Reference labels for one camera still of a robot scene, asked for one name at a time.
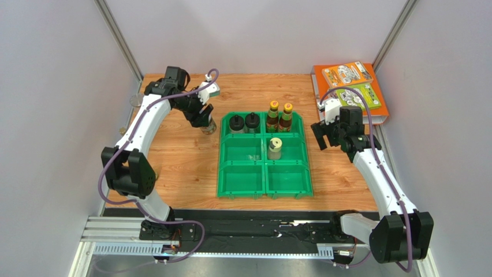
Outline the white lid sauce jar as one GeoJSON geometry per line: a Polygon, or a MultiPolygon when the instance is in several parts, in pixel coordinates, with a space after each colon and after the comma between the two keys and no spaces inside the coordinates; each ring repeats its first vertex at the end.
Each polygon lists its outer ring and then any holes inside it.
{"type": "Polygon", "coordinates": [[[215,120],[213,119],[213,117],[210,117],[208,119],[208,125],[207,126],[200,127],[200,130],[205,135],[212,135],[212,134],[214,134],[215,131],[216,131],[216,129],[217,129],[217,124],[216,124],[215,120]]]}

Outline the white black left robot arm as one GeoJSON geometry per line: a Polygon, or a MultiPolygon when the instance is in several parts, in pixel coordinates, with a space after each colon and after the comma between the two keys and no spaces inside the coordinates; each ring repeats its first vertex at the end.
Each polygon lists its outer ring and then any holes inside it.
{"type": "Polygon", "coordinates": [[[122,139],[101,153],[103,170],[98,190],[106,181],[110,190],[137,205],[145,217],[140,239],[167,240],[177,236],[174,211],[155,190],[157,174],[147,159],[148,152],[160,124],[172,110],[182,112],[191,126],[204,134],[216,131],[213,106],[208,101],[220,94],[218,76],[219,71],[211,69],[200,85],[187,91],[189,73],[176,66],[167,67],[164,77],[145,87],[140,109],[122,139]]]}

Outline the yellow cap soy sauce bottle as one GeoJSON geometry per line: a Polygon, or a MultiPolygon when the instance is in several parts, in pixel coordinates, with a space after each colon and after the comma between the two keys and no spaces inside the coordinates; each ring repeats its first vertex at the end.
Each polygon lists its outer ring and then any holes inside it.
{"type": "Polygon", "coordinates": [[[292,127],[292,111],[293,111],[293,104],[285,103],[283,112],[279,119],[278,132],[282,132],[282,133],[290,132],[292,127]]]}

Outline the yellow-green lid sesame jar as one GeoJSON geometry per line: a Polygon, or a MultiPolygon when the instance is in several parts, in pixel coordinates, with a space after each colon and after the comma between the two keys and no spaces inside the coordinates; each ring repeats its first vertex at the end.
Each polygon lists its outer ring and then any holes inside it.
{"type": "Polygon", "coordinates": [[[278,137],[270,139],[267,148],[267,158],[269,160],[279,160],[282,155],[282,140],[278,137]]]}

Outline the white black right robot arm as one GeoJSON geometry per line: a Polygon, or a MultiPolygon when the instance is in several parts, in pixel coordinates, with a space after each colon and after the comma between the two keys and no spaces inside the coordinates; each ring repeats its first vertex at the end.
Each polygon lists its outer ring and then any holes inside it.
{"type": "Polygon", "coordinates": [[[311,126],[321,150],[340,147],[363,176],[378,208],[369,219],[354,210],[334,216],[335,234],[369,245],[379,263],[397,263],[427,257],[434,220],[405,195],[388,169],[374,131],[365,132],[363,111],[357,106],[325,107],[325,119],[311,126]]]}

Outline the yellow cap green label bottle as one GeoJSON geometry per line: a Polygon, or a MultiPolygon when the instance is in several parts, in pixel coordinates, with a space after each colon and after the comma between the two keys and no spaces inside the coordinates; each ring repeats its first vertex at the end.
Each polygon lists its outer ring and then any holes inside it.
{"type": "Polygon", "coordinates": [[[266,118],[266,132],[275,133],[278,130],[279,124],[279,102],[272,100],[269,105],[269,110],[267,112],[266,118]]]}

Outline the black lid jar white granules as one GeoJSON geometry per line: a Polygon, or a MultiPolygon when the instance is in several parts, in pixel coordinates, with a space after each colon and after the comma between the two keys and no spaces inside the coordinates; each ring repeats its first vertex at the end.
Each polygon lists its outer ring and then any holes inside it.
{"type": "Polygon", "coordinates": [[[238,114],[229,120],[229,130],[231,134],[244,133],[244,118],[238,114]]]}

